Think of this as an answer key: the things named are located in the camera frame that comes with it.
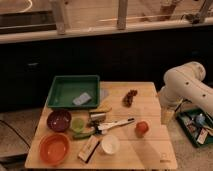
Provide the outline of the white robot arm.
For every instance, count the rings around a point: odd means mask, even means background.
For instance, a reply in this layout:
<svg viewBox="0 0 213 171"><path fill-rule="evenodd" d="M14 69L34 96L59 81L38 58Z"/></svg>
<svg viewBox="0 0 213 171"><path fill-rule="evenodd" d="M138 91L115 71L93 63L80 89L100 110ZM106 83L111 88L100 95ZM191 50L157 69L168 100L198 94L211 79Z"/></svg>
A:
<svg viewBox="0 0 213 171"><path fill-rule="evenodd" d="M213 116L213 88L203 83L205 76L204 66L195 61L165 72L164 86L158 92L162 124L167 124L171 120L175 114L175 108L184 99Z"/></svg>

